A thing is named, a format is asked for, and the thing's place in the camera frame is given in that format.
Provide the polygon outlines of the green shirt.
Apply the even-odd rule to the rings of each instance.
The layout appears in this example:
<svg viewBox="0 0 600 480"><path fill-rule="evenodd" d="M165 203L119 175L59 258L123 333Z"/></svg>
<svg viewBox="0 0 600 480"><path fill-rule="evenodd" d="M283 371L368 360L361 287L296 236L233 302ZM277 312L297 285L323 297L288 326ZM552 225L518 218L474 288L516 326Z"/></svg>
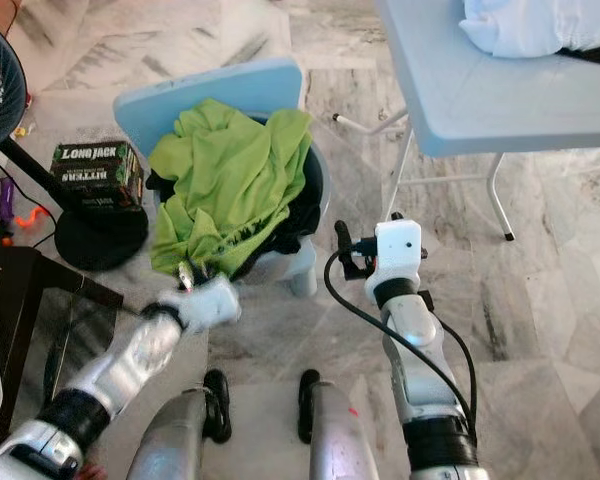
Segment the green shirt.
<svg viewBox="0 0 600 480"><path fill-rule="evenodd" d="M264 122L214 99L182 111L148 160L163 200L150 265L239 279L265 252L296 253L318 225L304 168L312 116L273 111Z"/></svg>

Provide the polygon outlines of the dark Long Jack box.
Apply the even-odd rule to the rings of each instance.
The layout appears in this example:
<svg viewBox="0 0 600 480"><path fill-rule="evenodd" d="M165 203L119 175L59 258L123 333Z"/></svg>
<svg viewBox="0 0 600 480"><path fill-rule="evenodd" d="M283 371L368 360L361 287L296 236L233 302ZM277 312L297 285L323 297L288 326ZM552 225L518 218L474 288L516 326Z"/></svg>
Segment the dark Long Jack box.
<svg viewBox="0 0 600 480"><path fill-rule="evenodd" d="M79 197L86 209L113 212L143 209L145 168L130 143L59 143L50 173Z"/></svg>

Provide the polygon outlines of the light blue folding table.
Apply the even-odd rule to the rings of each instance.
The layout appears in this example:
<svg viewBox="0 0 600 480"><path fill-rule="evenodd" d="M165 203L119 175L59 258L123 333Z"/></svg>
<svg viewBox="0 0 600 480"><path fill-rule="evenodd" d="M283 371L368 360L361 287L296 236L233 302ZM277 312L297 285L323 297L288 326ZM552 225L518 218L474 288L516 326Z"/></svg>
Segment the light blue folding table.
<svg viewBox="0 0 600 480"><path fill-rule="evenodd" d="M405 120L405 141L392 170L390 193L402 178L410 147L429 157L493 154L473 180L486 184L504 238L514 233L496 191L505 154L600 148L600 64L569 56L501 59L464 35L463 0L376 0L404 109L378 125L342 114L351 131L387 134Z"/></svg>

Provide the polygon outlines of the silver left robot leg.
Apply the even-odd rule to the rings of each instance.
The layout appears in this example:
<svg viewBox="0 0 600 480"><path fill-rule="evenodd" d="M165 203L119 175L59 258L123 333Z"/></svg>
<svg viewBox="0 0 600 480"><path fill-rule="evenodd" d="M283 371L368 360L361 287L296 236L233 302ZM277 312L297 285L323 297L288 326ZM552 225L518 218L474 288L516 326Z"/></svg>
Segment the silver left robot leg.
<svg viewBox="0 0 600 480"><path fill-rule="evenodd" d="M127 480L198 480L201 444L232 436L230 384L219 369L205 372L196 387L168 399L140 440Z"/></svg>

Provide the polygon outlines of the silver robot leg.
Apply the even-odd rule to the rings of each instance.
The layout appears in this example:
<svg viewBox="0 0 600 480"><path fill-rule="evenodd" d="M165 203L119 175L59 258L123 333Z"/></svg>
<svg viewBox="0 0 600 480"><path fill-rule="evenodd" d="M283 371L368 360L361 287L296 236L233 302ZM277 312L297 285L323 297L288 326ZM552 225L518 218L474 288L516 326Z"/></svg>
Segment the silver robot leg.
<svg viewBox="0 0 600 480"><path fill-rule="evenodd" d="M232 436L230 384L219 369L205 372L196 387L168 399L140 440L127 480L198 480L201 444Z"/></svg>
<svg viewBox="0 0 600 480"><path fill-rule="evenodd" d="M310 447L309 480L379 480L359 413L344 390L308 369L301 375L297 402L297 435Z"/></svg>

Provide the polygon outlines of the orange squiggle toy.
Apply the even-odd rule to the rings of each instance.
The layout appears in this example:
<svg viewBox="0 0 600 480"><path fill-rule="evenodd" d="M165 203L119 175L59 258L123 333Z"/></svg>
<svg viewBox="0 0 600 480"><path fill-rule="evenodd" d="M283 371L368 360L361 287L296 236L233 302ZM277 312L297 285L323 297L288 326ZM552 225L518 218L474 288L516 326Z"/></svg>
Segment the orange squiggle toy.
<svg viewBox="0 0 600 480"><path fill-rule="evenodd" d="M50 215L50 212L45 209L43 206L35 206L29 211L29 214L26 216L15 216L13 220L15 220L15 224L17 227L22 229L31 229L34 228L36 224L43 218L53 219L53 216Z"/></svg>

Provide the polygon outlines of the black glass side table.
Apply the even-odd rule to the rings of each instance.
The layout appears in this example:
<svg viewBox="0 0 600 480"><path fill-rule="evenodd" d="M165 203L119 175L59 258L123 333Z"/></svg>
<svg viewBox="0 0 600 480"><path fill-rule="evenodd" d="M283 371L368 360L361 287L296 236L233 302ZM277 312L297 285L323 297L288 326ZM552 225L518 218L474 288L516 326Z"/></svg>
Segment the black glass side table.
<svg viewBox="0 0 600 480"><path fill-rule="evenodd" d="M38 307L47 288L81 294L100 306L125 305L122 294L35 248L0 247L0 442L11 431Z"/></svg>

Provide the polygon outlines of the silver right robot leg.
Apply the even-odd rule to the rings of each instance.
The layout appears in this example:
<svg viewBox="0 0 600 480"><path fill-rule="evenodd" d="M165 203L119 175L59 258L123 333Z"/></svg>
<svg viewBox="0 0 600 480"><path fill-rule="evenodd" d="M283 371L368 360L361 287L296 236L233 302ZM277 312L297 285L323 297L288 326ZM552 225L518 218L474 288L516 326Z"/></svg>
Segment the silver right robot leg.
<svg viewBox="0 0 600 480"><path fill-rule="evenodd" d="M359 413L344 390L308 369L301 375L297 402L297 435L310 447L309 480L379 480Z"/></svg>

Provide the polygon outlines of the light blue plastic chair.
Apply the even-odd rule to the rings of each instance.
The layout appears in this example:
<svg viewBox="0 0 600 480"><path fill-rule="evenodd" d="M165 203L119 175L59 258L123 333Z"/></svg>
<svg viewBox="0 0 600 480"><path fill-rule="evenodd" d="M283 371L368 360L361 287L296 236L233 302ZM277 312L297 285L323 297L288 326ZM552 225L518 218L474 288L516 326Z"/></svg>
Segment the light blue plastic chair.
<svg viewBox="0 0 600 480"><path fill-rule="evenodd" d="M132 145L150 157L160 137L172 131L178 114L201 100L224 102L264 123L274 111L299 108L303 81L303 72L290 58L248 61L123 92L113 101L113 114ZM253 268L241 276L242 283L282 282L301 298L318 292L320 265L313 236L329 205L329 175L317 146L306 155L304 173L306 186L300 200L313 200L317 206L317 212L310 215L309 232L297 237L295 253L260 253Z"/></svg>

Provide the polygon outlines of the purple toy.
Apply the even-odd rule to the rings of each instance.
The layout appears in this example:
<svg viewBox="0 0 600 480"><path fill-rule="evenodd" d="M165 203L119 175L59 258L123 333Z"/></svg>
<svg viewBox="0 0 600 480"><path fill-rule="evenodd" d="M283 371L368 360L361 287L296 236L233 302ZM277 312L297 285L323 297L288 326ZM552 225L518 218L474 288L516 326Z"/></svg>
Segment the purple toy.
<svg viewBox="0 0 600 480"><path fill-rule="evenodd" d="M12 246L13 232L11 224L15 219L13 212L15 182L8 175L0 178L0 246Z"/></svg>

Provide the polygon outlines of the black electric fan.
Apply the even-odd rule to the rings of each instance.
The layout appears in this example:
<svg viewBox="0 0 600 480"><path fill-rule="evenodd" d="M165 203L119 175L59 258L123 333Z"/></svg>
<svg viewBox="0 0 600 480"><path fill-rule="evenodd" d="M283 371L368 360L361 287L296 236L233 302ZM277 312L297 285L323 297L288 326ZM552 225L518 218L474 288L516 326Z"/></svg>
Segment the black electric fan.
<svg viewBox="0 0 600 480"><path fill-rule="evenodd" d="M25 151L13 137L26 110L24 69L0 33L0 152L35 180L61 209L56 225L59 256L73 268L104 271L120 268L144 246L148 219L143 209L105 212L84 207L79 197Z"/></svg>

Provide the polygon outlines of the white cloth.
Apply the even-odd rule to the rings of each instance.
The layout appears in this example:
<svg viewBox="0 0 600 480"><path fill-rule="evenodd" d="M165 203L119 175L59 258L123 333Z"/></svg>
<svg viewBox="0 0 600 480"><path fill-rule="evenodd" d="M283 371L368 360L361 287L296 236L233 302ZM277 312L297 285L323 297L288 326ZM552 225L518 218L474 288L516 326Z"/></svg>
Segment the white cloth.
<svg viewBox="0 0 600 480"><path fill-rule="evenodd" d="M600 0L463 0L459 27L493 58L600 49Z"/></svg>

